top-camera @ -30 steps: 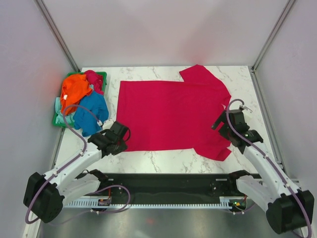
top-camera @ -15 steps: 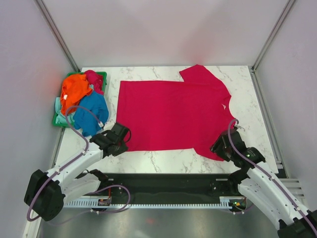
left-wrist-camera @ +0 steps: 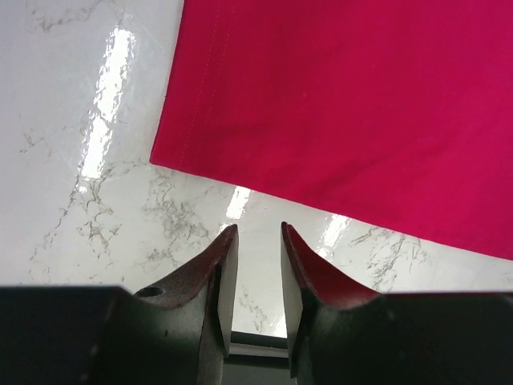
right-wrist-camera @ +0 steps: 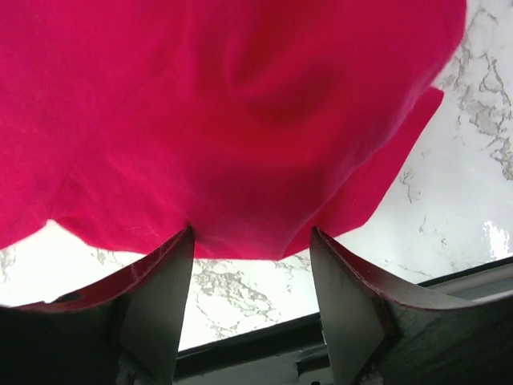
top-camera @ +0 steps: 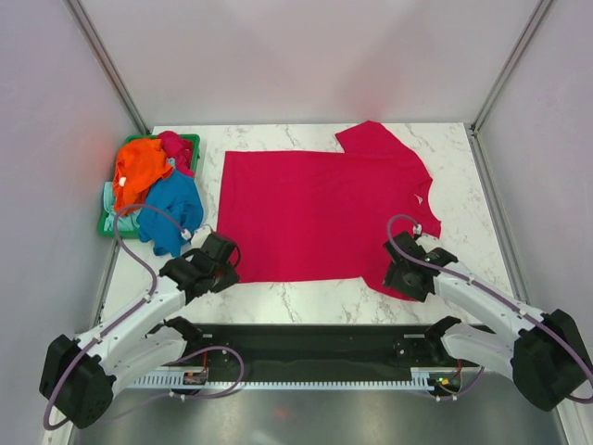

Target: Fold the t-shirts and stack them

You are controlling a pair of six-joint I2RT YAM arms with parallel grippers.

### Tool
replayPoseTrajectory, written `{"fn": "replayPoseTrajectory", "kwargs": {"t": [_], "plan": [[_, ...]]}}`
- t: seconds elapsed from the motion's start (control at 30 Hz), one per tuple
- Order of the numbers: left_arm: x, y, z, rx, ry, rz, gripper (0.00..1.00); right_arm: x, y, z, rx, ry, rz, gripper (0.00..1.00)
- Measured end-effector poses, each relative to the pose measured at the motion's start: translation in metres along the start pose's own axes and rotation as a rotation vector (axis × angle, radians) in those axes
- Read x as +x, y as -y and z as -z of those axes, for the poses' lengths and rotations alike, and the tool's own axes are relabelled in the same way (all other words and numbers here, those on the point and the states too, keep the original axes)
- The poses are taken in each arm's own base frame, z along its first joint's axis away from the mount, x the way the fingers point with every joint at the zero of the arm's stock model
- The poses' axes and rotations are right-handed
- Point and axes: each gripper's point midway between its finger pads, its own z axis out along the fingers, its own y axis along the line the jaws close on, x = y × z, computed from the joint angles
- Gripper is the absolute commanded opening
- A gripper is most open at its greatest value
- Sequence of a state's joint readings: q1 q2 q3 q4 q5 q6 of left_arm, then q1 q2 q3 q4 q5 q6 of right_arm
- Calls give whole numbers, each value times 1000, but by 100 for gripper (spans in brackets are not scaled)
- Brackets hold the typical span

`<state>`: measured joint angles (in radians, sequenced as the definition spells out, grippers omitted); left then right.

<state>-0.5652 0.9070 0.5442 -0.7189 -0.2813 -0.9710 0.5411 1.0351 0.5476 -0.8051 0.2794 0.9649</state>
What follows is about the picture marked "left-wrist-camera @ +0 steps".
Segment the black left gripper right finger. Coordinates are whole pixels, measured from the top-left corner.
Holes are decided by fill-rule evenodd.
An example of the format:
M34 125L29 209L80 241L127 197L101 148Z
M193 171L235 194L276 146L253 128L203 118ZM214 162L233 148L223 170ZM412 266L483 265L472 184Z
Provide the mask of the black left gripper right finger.
M337 359L362 328L362 307L378 293L314 252L281 223L281 279L289 368L298 384L322 384L344 371Z

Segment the magenta t shirt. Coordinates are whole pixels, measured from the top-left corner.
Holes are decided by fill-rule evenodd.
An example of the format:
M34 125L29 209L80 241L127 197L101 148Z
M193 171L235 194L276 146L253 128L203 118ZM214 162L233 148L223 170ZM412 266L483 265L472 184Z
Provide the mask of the magenta t shirt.
M509 1L187 1L150 160L512 257Z

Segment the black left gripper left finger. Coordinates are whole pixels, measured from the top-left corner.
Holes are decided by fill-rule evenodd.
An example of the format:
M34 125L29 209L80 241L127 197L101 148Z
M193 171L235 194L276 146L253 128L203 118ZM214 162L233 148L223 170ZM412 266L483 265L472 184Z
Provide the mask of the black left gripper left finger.
M142 360L157 384L218 384L229 355L238 270L230 225L193 259L135 297L150 306Z

